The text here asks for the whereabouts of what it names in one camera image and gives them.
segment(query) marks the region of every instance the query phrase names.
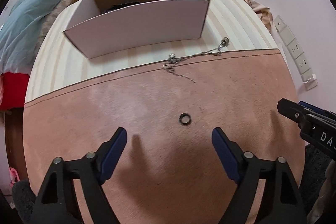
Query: striped tablecloth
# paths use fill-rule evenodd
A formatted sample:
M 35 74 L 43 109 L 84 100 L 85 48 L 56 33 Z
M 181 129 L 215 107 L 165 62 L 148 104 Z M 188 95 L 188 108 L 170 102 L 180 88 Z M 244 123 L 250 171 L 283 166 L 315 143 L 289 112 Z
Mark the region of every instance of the striped tablecloth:
M 271 34 L 244 0 L 211 0 L 202 37 L 131 48 L 87 59 L 63 31 L 78 2 L 67 7 L 48 32 L 31 72 L 26 102 L 87 79 L 166 60 L 170 53 L 190 56 L 230 43 L 222 51 L 278 48 Z

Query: brown leather mat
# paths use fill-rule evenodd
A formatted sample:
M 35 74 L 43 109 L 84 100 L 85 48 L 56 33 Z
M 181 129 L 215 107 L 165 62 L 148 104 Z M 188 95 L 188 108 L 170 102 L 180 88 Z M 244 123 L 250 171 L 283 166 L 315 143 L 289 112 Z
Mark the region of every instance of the brown leather mat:
M 162 65 L 100 76 L 27 103 L 24 148 L 32 189 L 37 193 L 53 158 L 95 151 L 118 127 L 127 130 L 128 143 L 103 188 L 122 224 L 218 223 L 236 186 L 212 147 L 214 127 L 262 159 L 285 157 L 300 181 L 305 142 L 276 110 L 281 98 L 297 101 L 279 50 L 191 58 L 176 72 L 195 84 Z M 184 112 L 191 115 L 189 126 L 179 123 Z M 92 223 L 79 185 L 84 221 Z

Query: wall outlet panel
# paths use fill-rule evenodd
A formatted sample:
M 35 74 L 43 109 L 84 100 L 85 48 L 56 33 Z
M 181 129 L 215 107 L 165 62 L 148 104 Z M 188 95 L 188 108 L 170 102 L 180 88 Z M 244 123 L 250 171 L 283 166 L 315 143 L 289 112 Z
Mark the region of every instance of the wall outlet panel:
M 286 24 L 284 23 L 284 21 L 282 20 L 280 16 L 277 16 L 275 18 L 274 25 L 278 32 L 281 32 L 286 27 Z
M 294 60 L 297 59 L 303 53 L 303 50 L 296 39 L 290 42 L 287 48 Z
M 310 69 L 305 53 L 302 53 L 298 58 L 296 58 L 295 63 L 301 75 Z
M 292 31 L 288 26 L 286 26 L 280 33 L 279 33 L 282 41 L 286 46 L 290 44 L 295 39 L 295 36 L 293 35 Z
M 307 82 L 309 78 L 313 79 L 313 70 L 309 69 L 301 75 L 302 82 Z M 306 90 L 311 90 L 318 85 L 317 80 L 304 83 Z

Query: silver chain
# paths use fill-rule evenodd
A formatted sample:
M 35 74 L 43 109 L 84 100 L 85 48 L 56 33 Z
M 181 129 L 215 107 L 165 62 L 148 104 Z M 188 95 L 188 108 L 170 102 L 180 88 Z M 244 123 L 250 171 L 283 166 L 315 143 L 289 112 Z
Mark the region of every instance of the silver chain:
M 204 54 L 211 54 L 211 55 L 222 55 L 222 51 L 221 49 L 223 47 L 226 47 L 229 44 L 229 39 L 227 37 L 224 37 L 222 39 L 222 41 L 220 42 L 220 44 L 218 45 L 218 47 L 213 48 L 212 50 L 206 51 L 206 52 L 200 52 L 191 56 L 185 56 L 185 57 L 179 57 L 177 58 L 175 56 L 175 54 L 169 54 L 169 57 L 167 59 L 167 62 L 163 65 L 163 69 L 166 70 L 167 72 L 171 73 L 172 75 L 176 75 L 176 76 L 181 76 L 183 78 L 186 78 L 188 80 L 190 80 L 191 82 L 193 82 L 194 84 L 196 83 L 193 79 L 189 78 L 188 76 L 185 75 L 181 75 L 175 72 L 175 67 L 181 63 L 184 60 L 193 58 L 195 56 L 199 56 L 199 55 L 204 55 Z

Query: silver bolt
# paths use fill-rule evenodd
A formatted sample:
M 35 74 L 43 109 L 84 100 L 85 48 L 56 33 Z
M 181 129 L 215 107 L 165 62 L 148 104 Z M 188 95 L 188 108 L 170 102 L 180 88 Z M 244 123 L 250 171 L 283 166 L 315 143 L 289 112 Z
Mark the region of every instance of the silver bolt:
M 279 157 L 278 161 L 284 164 L 286 162 L 286 159 L 284 157 Z
M 85 156 L 86 156 L 88 159 L 91 159 L 91 158 L 93 158 L 95 155 L 96 155 L 95 152 L 88 152 L 88 153 L 86 153 Z
M 54 158 L 53 163 L 58 164 L 62 161 L 63 159 L 61 157 Z
M 247 159 L 252 159 L 253 156 L 254 155 L 251 152 L 249 152 L 249 151 L 247 151 L 247 152 L 244 153 L 244 157 L 247 158 Z

